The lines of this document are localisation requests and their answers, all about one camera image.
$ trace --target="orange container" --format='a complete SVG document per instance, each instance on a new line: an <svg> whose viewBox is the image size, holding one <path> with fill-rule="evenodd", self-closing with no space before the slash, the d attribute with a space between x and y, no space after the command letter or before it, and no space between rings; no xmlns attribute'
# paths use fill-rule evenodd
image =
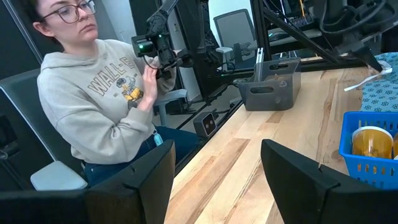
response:
<svg viewBox="0 0 398 224"><path fill-rule="evenodd" d="M394 136L394 159L398 160L398 133Z"/></svg>
<svg viewBox="0 0 398 224"><path fill-rule="evenodd" d="M375 126L359 128L353 133L352 141L354 155L392 159L391 152L394 140L392 135L382 128Z"/></svg>

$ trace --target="gray hoodie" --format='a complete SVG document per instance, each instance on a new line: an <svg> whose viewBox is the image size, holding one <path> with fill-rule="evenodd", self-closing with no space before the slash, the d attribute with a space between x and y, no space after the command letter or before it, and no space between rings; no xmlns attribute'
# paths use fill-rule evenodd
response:
<svg viewBox="0 0 398 224"><path fill-rule="evenodd" d="M129 162L154 132L152 112L136 108L144 95L145 61L124 42L96 43L95 58L45 56L37 79L40 101L74 157L94 164ZM159 95L174 85L175 70L171 79L158 79Z"/></svg>

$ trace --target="office chair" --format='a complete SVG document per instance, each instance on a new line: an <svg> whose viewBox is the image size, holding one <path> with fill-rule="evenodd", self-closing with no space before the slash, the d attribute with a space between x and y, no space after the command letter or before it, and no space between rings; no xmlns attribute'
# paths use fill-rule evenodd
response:
<svg viewBox="0 0 398 224"><path fill-rule="evenodd" d="M216 16L214 22L226 62L233 62L235 69L253 68L256 63L257 40L247 9L240 9Z"/></svg>
<svg viewBox="0 0 398 224"><path fill-rule="evenodd" d="M166 93L164 96L158 97L154 106L159 107L159 115L160 115L160 125L167 126L167 112L166 112L166 104L170 103L171 101L186 98L188 90L181 89L181 90L174 90Z"/></svg>
<svg viewBox="0 0 398 224"><path fill-rule="evenodd" d="M16 132L18 150L34 152L29 155L32 161L45 160L42 158L47 155L50 157L40 162L42 167L39 168L35 163L14 164L35 166L29 175L36 190L84 189L87 183L83 164L71 155L70 144L51 125L40 104L37 89L39 73L37 69L0 80L0 105L6 105L2 106L1 111ZM186 90L172 91L159 99L157 104L165 106L186 94Z"/></svg>

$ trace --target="gray plastic bin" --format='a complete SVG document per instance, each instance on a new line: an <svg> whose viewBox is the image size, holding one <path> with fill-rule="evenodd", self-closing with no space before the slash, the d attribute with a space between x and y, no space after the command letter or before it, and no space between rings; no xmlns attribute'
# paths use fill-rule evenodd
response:
<svg viewBox="0 0 398 224"><path fill-rule="evenodd" d="M301 87L301 58L262 62L247 83L238 84L248 111L283 111L293 107Z"/></svg>

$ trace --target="woman's hand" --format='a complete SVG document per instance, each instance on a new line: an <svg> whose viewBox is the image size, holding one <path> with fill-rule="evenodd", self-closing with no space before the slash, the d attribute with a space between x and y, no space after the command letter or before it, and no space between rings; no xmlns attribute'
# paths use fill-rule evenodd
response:
<svg viewBox="0 0 398 224"><path fill-rule="evenodd" d="M157 69L145 66L142 79L144 80L144 97L138 105L138 109L150 111L157 98L157 82L156 82Z"/></svg>

